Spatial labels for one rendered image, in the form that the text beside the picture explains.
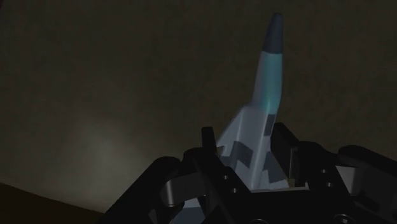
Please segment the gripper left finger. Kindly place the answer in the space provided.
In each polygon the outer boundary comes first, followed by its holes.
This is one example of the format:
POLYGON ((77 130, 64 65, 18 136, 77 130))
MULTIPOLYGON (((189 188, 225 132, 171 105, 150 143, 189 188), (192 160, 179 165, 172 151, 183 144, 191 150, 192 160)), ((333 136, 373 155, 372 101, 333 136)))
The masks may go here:
POLYGON ((212 127, 201 130, 202 146, 183 159, 156 159, 101 216, 98 224, 171 224, 185 202, 198 198, 203 224, 238 224, 237 192, 250 191, 220 161, 212 127))

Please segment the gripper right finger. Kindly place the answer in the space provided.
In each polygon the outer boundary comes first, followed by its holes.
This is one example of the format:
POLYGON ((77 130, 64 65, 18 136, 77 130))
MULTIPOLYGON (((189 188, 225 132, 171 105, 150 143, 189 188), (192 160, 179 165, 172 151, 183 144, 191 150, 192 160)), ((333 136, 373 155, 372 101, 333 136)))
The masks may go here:
POLYGON ((283 123, 271 152, 295 187, 310 189, 324 224, 397 224, 397 161, 357 145, 332 153, 283 123))

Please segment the blue grey toy jet plane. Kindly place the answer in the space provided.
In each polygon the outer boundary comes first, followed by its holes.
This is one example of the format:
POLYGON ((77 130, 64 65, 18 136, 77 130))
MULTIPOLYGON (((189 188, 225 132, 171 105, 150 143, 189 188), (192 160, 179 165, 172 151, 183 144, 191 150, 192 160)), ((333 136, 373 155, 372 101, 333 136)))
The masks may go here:
MULTIPOLYGON (((238 224, 291 224, 303 218, 306 186, 292 187, 271 152, 271 136, 282 95, 283 17, 272 15, 260 53, 251 100, 235 115, 219 138, 217 154, 245 187, 237 192, 233 214, 238 224)), ((198 198, 190 199, 171 224, 203 224, 198 198)))

